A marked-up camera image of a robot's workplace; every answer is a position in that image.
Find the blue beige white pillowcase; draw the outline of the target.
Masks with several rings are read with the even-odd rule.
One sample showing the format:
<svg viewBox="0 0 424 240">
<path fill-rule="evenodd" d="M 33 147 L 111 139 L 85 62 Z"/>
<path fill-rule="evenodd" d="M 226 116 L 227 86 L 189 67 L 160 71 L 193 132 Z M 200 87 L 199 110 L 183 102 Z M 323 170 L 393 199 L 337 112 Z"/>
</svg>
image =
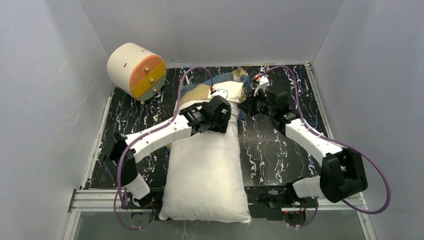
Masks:
<svg viewBox="0 0 424 240">
<path fill-rule="evenodd" d="M 241 111 L 237 108 L 237 104 L 246 99 L 245 91 L 250 87 L 250 78 L 242 68 L 217 75 L 212 80 L 209 79 L 202 83 L 185 85 L 181 89 L 182 97 L 179 100 L 178 110 L 181 111 L 194 104 L 209 102 L 213 97 L 210 90 L 211 85 L 213 85 L 212 89 L 215 94 L 223 91 L 223 98 L 231 105 L 231 117 L 225 128 L 226 132 L 208 130 L 177 140 L 170 144 L 171 155 L 240 154 L 238 119 Z"/>
</svg>

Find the white pillow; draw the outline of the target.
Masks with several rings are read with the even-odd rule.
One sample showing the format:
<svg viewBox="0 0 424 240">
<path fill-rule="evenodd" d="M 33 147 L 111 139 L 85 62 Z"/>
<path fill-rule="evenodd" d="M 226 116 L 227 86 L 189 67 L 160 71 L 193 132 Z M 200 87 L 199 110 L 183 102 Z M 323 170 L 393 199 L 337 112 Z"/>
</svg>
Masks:
<svg viewBox="0 0 424 240">
<path fill-rule="evenodd" d="M 159 219 L 250 223 L 240 152 L 205 162 L 170 154 Z"/>
</svg>

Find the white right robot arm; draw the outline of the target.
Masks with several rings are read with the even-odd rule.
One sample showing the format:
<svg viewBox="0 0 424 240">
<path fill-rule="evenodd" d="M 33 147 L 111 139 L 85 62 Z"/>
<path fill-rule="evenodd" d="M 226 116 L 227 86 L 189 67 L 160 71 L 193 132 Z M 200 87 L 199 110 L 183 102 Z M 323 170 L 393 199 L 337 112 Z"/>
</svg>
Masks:
<svg viewBox="0 0 424 240">
<path fill-rule="evenodd" d="M 319 163 L 319 176 L 303 177 L 286 184 L 281 194 L 286 204 L 305 198 L 325 198 L 337 203 L 368 188 L 361 154 L 325 139 L 303 122 L 300 114 L 290 107 L 285 90 L 272 87 L 251 90 L 237 107 L 249 117 L 268 116 L 278 132 L 300 145 Z"/>
</svg>

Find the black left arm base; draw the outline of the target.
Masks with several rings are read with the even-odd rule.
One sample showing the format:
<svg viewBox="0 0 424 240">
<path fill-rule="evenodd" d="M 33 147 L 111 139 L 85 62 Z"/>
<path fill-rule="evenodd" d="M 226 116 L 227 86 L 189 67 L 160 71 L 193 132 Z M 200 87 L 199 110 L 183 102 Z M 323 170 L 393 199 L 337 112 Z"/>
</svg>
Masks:
<svg viewBox="0 0 424 240">
<path fill-rule="evenodd" d="M 164 189 L 164 187 L 153 187 L 149 194 L 140 199 L 135 198 L 129 190 L 126 190 L 127 204 L 121 208 L 136 213 L 149 213 L 150 221 L 159 221 L 159 214 L 164 204 Z"/>
</svg>

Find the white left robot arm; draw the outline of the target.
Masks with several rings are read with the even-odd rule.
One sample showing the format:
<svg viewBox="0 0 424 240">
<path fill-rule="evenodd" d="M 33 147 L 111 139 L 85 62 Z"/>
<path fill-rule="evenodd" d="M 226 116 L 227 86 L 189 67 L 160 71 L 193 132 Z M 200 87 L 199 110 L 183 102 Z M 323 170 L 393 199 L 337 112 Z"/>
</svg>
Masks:
<svg viewBox="0 0 424 240">
<path fill-rule="evenodd" d="M 239 160 L 238 105 L 245 101 L 245 96 L 217 93 L 208 99 L 181 100 L 176 114 L 158 125 L 127 135 L 114 133 L 113 145 L 103 161 L 117 186 L 117 198 L 126 204 L 127 193 L 136 200 L 150 194 L 137 164 L 168 144 L 174 155 L 190 161 Z"/>
</svg>

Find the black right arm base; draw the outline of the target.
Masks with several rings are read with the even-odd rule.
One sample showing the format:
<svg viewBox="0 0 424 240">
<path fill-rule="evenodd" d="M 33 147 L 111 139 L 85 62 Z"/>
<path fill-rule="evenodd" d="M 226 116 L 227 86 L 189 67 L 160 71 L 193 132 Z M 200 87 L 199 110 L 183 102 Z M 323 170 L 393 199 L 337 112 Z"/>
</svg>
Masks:
<svg viewBox="0 0 424 240">
<path fill-rule="evenodd" d="M 284 223 L 293 228 L 309 225 L 316 217 L 316 198 L 299 198 L 284 185 L 246 186 L 248 209 L 252 218 Z"/>
</svg>

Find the round cream drawer cabinet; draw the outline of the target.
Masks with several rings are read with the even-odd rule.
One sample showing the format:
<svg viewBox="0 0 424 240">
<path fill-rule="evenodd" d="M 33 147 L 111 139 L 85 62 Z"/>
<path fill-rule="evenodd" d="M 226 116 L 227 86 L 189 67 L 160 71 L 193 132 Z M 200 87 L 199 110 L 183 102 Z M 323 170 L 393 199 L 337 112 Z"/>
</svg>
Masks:
<svg viewBox="0 0 424 240">
<path fill-rule="evenodd" d="M 145 102 L 165 84 L 167 67 L 161 56 L 128 42 L 110 55 L 107 73 L 115 86 L 135 100 Z"/>
</svg>

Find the aluminium table frame rail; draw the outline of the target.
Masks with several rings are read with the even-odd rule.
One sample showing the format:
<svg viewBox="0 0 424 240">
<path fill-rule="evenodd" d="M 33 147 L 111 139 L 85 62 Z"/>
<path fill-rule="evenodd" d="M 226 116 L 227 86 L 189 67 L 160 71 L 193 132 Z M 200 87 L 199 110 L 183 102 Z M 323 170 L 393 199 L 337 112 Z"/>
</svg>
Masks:
<svg viewBox="0 0 424 240">
<path fill-rule="evenodd" d="M 108 137 L 114 132 L 136 133 L 171 116 L 177 95 L 177 78 L 182 68 L 168 71 L 166 86 L 159 94 L 141 104 L 116 86 L 110 90 L 97 137 L 96 149 L 89 165 L 86 182 L 73 194 L 69 221 L 64 237 L 67 240 L 114 239 L 127 234 L 128 239 L 143 240 L 373 240 L 376 235 L 367 214 L 355 211 L 365 208 L 361 194 L 347 203 L 331 203 L 326 199 L 307 201 L 303 209 L 308 226 L 295 229 L 291 223 L 298 217 L 293 208 L 270 209 L 262 204 L 250 204 L 252 221 L 222 223 L 217 221 L 158 220 L 147 225 L 151 215 L 129 204 L 117 209 L 126 224 L 144 226 L 142 231 L 127 230 L 115 219 L 113 206 L 116 188 L 103 164 L 109 145 Z M 262 193 L 264 187 L 276 187 L 298 177 L 317 175 L 315 159 L 299 145 L 271 129 L 266 116 L 255 116 L 238 124 L 243 183 L 247 194 Z"/>
</svg>

